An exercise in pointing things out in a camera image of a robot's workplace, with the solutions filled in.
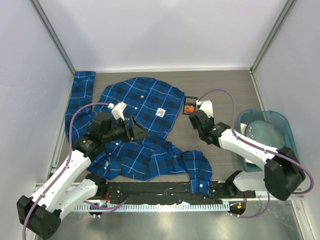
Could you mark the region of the orange leaf brooch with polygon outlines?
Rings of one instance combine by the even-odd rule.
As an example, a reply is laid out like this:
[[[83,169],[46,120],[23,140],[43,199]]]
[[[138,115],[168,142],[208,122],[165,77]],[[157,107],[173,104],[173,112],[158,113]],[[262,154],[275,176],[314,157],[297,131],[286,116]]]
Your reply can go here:
[[[186,111],[187,111],[188,113],[192,114],[192,113],[195,111],[195,109],[194,109],[192,106],[188,106],[188,107],[186,108]]]

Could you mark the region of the blue plaid shirt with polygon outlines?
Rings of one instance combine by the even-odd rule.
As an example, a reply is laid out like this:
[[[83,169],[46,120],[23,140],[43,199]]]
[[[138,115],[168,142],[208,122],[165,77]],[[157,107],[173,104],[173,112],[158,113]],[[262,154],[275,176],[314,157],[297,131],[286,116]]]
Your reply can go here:
[[[167,140],[183,106],[185,94],[178,88],[151,77],[133,77],[108,85],[99,103],[92,106],[96,73],[74,75],[65,114],[65,134],[69,141],[89,132],[96,114],[107,112],[108,104],[127,104],[126,121],[133,115],[150,136],[138,141],[115,140],[88,167],[91,173],[112,180],[118,176],[149,181],[163,175],[188,174],[190,192],[204,194],[213,178],[209,161],[197,150],[182,151]]]

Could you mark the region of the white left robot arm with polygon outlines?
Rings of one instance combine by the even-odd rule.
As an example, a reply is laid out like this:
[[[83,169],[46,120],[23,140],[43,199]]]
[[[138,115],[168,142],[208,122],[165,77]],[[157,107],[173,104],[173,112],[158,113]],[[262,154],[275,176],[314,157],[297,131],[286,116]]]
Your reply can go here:
[[[32,196],[22,195],[17,203],[19,222],[23,230],[30,230],[47,240],[58,230],[62,220],[75,207],[89,198],[102,199],[107,192],[107,181],[90,173],[85,179],[68,190],[80,173],[105,149],[109,142],[124,143],[149,137],[149,133],[131,115],[129,122],[113,120],[109,112],[99,112],[91,121],[89,132],[79,137],[56,172]]]

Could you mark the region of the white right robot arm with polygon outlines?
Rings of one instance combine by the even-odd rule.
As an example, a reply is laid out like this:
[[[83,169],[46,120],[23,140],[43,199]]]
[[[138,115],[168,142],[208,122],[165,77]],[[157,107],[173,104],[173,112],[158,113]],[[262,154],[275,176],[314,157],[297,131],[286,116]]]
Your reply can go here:
[[[254,141],[222,122],[214,123],[203,110],[189,116],[193,129],[208,145],[231,151],[253,162],[260,171],[238,173],[226,184],[226,193],[233,198],[245,191],[267,191],[278,200],[287,200],[306,175],[295,153],[288,147],[281,149]]]

